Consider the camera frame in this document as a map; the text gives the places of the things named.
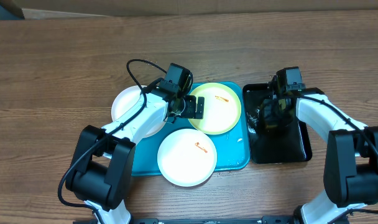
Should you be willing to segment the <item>green yellow sponge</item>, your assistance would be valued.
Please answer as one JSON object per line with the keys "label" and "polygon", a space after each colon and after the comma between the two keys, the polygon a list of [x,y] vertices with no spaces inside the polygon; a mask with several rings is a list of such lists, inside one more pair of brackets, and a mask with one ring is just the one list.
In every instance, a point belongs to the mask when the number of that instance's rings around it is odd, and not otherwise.
{"label": "green yellow sponge", "polygon": [[264,129],[265,130],[272,130],[272,129],[279,129],[281,126],[282,121],[280,119],[272,119],[272,120],[264,120]]}

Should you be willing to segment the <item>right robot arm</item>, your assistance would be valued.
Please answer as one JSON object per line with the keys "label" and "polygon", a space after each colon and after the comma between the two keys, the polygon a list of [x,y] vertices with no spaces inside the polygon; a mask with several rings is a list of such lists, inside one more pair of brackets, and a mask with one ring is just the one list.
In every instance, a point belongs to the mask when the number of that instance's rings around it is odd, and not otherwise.
{"label": "right robot arm", "polygon": [[257,110],[257,134],[279,146],[293,122],[303,122],[326,141],[323,191],[300,206],[298,223],[348,222],[353,213],[378,214],[378,126],[368,127],[337,108],[317,88],[301,81],[273,80]]}

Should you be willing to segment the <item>lime green plate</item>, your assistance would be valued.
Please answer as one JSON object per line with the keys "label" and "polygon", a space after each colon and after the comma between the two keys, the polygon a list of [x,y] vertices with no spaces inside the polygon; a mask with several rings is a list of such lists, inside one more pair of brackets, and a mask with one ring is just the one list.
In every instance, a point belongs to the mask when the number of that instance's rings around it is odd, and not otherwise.
{"label": "lime green plate", "polygon": [[197,130],[211,135],[231,130],[241,117],[241,101],[238,95],[222,83],[204,83],[191,91],[197,98],[203,97],[202,119],[189,119]]}

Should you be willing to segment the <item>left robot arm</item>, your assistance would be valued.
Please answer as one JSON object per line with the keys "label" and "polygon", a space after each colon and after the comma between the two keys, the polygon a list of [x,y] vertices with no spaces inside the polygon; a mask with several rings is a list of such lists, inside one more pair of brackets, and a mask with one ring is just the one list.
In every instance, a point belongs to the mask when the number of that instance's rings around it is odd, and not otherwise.
{"label": "left robot arm", "polygon": [[205,99],[190,95],[190,87],[189,82],[176,84],[158,78],[139,88],[139,100],[120,118],[102,128],[85,127],[58,186],[61,203],[75,206],[62,197],[65,187],[82,200],[81,208],[92,210],[92,223],[130,223],[124,198],[136,146],[168,117],[203,118]]}

